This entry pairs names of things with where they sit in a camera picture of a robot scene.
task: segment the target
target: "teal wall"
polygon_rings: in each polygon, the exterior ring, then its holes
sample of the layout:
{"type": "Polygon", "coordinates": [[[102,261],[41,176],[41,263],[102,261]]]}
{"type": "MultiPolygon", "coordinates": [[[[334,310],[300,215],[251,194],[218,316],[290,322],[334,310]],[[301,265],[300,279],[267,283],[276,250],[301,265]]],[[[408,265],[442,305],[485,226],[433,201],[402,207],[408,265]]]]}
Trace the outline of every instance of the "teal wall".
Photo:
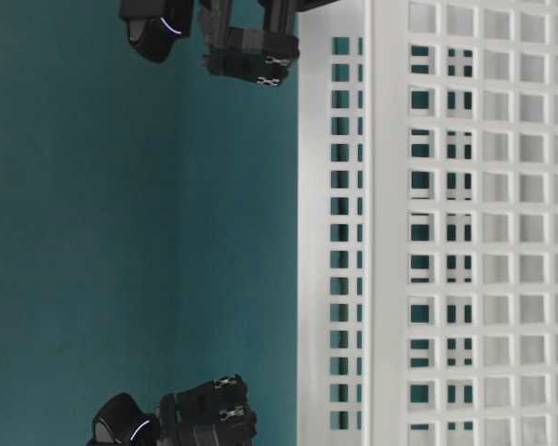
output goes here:
{"type": "Polygon", "coordinates": [[[0,445],[234,371],[295,444],[295,76],[211,78],[198,33],[152,65],[116,10],[0,2],[0,445]]]}

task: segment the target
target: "white light ring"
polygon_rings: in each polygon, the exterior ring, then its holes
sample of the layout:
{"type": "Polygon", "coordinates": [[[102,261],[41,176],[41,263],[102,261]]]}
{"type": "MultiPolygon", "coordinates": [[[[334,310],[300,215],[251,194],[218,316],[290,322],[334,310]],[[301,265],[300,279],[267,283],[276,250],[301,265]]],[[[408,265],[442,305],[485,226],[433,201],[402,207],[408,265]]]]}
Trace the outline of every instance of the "white light ring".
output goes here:
{"type": "Polygon", "coordinates": [[[139,431],[141,429],[143,429],[146,425],[148,425],[149,423],[151,423],[151,420],[147,420],[145,421],[143,424],[141,424],[139,427],[137,427],[137,430],[134,431],[134,434],[132,434],[130,436],[130,441],[134,440],[134,438],[137,436],[137,434],[139,433],[139,431]]]}
{"type": "Polygon", "coordinates": [[[175,30],[174,28],[172,28],[169,23],[167,23],[167,21],[162,17],[160,18],[162,23],[166,26],[166,28],[168,28],[172,33],[174,33],[175,35],[182,35],[182,31],[178,31],[175,30]]]}

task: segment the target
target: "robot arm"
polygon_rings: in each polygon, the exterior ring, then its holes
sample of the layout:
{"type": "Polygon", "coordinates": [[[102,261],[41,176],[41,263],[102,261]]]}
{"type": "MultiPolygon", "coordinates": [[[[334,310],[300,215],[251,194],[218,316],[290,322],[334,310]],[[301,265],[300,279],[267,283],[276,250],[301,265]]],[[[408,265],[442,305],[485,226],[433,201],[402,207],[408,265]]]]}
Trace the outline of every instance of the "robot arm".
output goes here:
{"type": "Polygon", "coordinates": [[[252,446],[257,415],[239,375],[165,395],[156,414],[143,413],[126,393],[93,419],[87,446],[252,446]]]}
{"type": "MultiPolygon", "coordinates": [[[[296,14],[338,0],[259,0],[264,8],[261,30],[231,26],[233,0],[199,1],[198,22],[210,48],[204,58],[209,72],[277,86],[299,58],[296,14]]],[[[120,18],[139,54],[163,62],[177,40],[190,36],[193,8],[194,0],[122,0],[120,18]]]]}

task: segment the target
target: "metal clip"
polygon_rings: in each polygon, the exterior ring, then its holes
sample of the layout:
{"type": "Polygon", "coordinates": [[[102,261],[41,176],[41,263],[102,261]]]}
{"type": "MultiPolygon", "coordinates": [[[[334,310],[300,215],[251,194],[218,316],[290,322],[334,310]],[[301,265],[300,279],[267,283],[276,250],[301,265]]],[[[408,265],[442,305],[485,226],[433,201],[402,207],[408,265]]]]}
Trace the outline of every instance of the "metal clip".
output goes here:
{"type": "Polygon", "coordinates": [[[279,84],[281,84],[281,81],[276,78],[268,79],[266,77],[259,77],[259,79],[257,79],[257,84],[265,86],[279,86],[279,84]]]}
{"type": "Polygon", "coordinates": [[[289,64],[291,64],[291,60],[290,59],[278,59],[274,56],[267,56],[266,59],[264,60],[264,63],[267,63],[269,65],[281,65],[282,67],[288,67],[289,64]]]}
{"type": "Polygon", "coordinates": [[[235,378],[225,377],[215,381],[215,389],[219,390],[220,388],[224,388],[226,386],[235,386],[236,384],[238,384],[238,382],[235,378]]]}
{"type": "Polygon", "coordinates": [[[244,416],[246,414],[244,406],[235,406],[232,410],[223,410],[219,412],[221,422],[227,421],[234,416],[244,416]]]}

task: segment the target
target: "white plastic crate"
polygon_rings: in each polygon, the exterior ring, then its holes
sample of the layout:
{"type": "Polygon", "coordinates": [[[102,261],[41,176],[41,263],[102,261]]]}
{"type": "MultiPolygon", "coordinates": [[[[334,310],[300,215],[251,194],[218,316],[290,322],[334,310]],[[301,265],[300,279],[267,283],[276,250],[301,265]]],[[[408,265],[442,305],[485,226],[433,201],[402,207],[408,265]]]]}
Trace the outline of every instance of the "white plastic crate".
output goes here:
{"type": "Polygon", "coordinates": [[[299,444],[558,445],[558,0],[299,24],[299,444]]]}

